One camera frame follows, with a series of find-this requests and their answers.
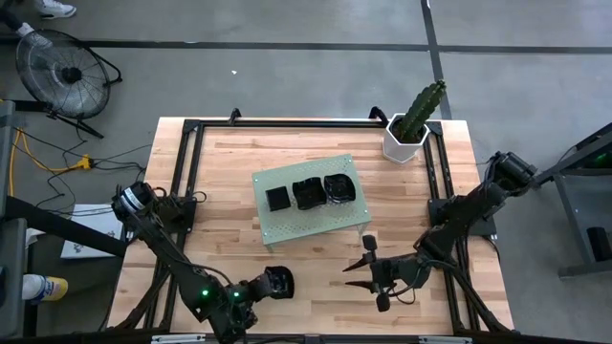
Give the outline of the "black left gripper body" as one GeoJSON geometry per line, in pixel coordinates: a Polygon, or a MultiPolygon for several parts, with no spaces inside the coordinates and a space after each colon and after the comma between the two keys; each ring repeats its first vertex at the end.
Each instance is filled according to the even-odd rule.
{"type": "Polygon", "coordinates": [[[266,297],[271,297],[274,293],[272,278],[262,273],[246,283],[244,298],[249,302],[257,303],[266,297]]]}

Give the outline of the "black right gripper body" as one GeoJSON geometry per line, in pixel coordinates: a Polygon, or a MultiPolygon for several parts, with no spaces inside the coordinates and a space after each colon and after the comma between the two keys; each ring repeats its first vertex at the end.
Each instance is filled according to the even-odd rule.
{"type": "Polygon", "coordinates": [[[424,264],[415,253],[389,258],[378,258],[376,238],[364,235],[362,243],[366,252],[362,257],[372,260],[369,266],[371,280],[375,286],[376,305],[379,312],[390,309],[390,298],[408,290],[419,289],[424,284],[424,264]]]}

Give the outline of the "green perforated metal shelf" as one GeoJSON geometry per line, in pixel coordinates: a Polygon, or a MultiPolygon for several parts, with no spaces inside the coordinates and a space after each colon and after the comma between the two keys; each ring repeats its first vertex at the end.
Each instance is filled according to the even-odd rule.
{"type": "Polygon", "coordinates": [[[362,234],[372,221],[354,159],[349,154],[257,171],[251,175],[251,180],[262,242],[266,247],[347,227],[354,227],[362,234]],[[326,177],[337,174],[348,177],[353,183],[354,201],[340,204],[328,200],[308,210],[297,208],[294,183],[309,178],[318,178],[324,183],[326,177]],[[272,211],[266,192],[282,186],[287,189],[290,206],[272,211]]]}

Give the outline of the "black wavy square plate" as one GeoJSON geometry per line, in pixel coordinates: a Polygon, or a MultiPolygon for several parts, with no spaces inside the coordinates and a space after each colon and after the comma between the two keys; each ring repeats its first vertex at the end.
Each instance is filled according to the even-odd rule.
{"type": "Polygon", "coordinates": [[[297,208],[308,210],[327,203],[327,195],[320,177],[312,177],[292,184],[297,208]]]}

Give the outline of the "small black square plate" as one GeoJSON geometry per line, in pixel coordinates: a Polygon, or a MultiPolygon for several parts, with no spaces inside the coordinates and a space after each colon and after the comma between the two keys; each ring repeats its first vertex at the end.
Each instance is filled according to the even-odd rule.
{"type": "Polygon", "coordinates": [[[289,193],[285,186],[268,189],[266,198],[271,212],[291,207],[289,193]]]}

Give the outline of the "green cactus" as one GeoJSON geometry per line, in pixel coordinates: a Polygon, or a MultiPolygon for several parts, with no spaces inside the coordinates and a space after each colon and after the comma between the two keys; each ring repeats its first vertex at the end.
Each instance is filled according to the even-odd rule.
{"type": "Polygon", "coordinates": [[[426,121],[440,105],[446,90],[446,82],[439,79],[416,96],[408,111],[393,126],[392,133],[400,143],[418,143],[423,138],[426,121]]]}

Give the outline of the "white printed box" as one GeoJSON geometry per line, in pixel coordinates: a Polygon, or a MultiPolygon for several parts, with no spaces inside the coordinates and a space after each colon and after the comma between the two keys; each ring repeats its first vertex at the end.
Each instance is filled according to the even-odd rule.
{"type": "Polygon", "coordinates": [[[122,222],[110,204],[76,204],[60,258],[64,260],[120,257],[126,251],[122,222]]]}

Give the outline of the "black cylinder object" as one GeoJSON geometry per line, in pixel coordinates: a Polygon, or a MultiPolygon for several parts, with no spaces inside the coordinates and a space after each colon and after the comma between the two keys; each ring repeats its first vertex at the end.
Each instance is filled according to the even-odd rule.
{"type": "Polygon", "coordinates": [[[587,236],[597,262],[612,260],[612,245],[603,227],[592,226],[587,229],[587,236]]]}

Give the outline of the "black diagonal beam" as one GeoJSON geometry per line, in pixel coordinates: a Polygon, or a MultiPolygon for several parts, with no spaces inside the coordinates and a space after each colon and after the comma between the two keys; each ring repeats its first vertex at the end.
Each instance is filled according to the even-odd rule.
{"type": "Polygon", "coordinates": [[[3,202],[2,218],[9,220],[23,219],[28,227],[41,230],[47,234],[67,241],[91,247],[106,253],[123,257],[127,244],[88,226],[67,220],[49,211],[42,210],[33,204],[7,196],[3,202]]]}

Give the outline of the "white and yellow canister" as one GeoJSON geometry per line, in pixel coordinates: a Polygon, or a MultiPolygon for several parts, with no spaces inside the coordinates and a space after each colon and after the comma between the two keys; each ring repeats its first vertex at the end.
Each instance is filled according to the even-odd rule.
{"type": "Polygon", "coordinates": [[[24,274],[22,281],[22,299],[34,303],[58,301],[69,288],[65,279],[52,276],[24,274]]]}

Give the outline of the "black floor fan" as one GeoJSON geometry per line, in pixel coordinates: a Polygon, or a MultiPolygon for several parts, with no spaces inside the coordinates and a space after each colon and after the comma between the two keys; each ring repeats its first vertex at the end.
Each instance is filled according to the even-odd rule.
{"type": "Polygon", "coordinates": [[[85,121],[105,109],[111,88],[122,82],[115,64],[72,35],[39,30],[18,42],[15,67],[32,96],[15,100],[17,111],[43,113],[95,138],[103,137],[85,121]]]}

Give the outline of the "person's foot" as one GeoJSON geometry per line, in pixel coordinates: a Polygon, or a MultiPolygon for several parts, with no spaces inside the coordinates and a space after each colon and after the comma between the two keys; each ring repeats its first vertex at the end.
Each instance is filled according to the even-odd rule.
{"type": "Polygon", "coordinates": [[[11,11],[0,8],[0,22],[4,23],[9,29],[19,35],[26,37],[34,31],[34,28],[23,20],[17,18],[11,11]]]}
{"type": "Polygon", "coordinates": [[[77,13],[73,5],[64,4],[58,0],[33,0],[34,6],[42,19],[70,18],[77,13]]]}

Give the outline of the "silver metal bracket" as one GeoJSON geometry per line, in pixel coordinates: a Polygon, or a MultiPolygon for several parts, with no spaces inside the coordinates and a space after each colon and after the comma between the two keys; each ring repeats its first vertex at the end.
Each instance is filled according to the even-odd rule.
{"type": "Polygon", "coordinates": [[[472,344],[472,339],[461,336],[427,335],[420,336],[418,344],[472,344]]]}
{"type": "Polygon", "coordinates": [[[150,344],[204,344],[207,337],[202,333],[154,335],[150,344]]]}

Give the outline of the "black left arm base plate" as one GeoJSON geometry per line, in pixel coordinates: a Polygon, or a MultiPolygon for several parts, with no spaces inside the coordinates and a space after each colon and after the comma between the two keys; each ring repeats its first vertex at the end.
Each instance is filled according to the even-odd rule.
{"type": "Polygon", "coordinates": [[[141,223],[155,225],[166,233],[188,233],[193,227],[196,205],[196,198],[170,194],[157,198],[128,219],[139,219],[141,223]]]}

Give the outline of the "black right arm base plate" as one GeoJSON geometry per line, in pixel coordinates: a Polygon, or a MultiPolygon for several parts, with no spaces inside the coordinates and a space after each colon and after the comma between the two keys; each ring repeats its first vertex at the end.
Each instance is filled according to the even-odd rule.
{"type": "MultiPolygon", "coordinates": [[[[430,199],[427,202],[428,217],[432,226],[441,225],[448,219],[443,212],[444,207],[448,203],[449,199],[430,199]]],[[[496,234],[497,231],[493,219],[479,219],[469,231],[470,236],[490,237],[496,234]]]]}

